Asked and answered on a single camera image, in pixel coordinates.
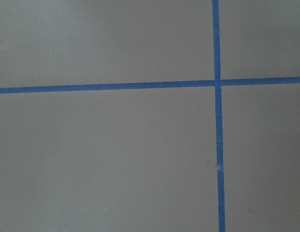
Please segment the brown paper table cover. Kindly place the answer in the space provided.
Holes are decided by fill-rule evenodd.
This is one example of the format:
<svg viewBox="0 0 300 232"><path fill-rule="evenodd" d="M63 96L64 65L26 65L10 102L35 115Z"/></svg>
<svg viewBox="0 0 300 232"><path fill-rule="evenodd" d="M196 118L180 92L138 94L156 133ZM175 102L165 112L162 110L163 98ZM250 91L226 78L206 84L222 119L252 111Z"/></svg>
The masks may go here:
<svg viewBox="0 0 300 232"><path fill-rule="evenodd" d="M300 232L300 0L0 0L0 232Z"/></svg>

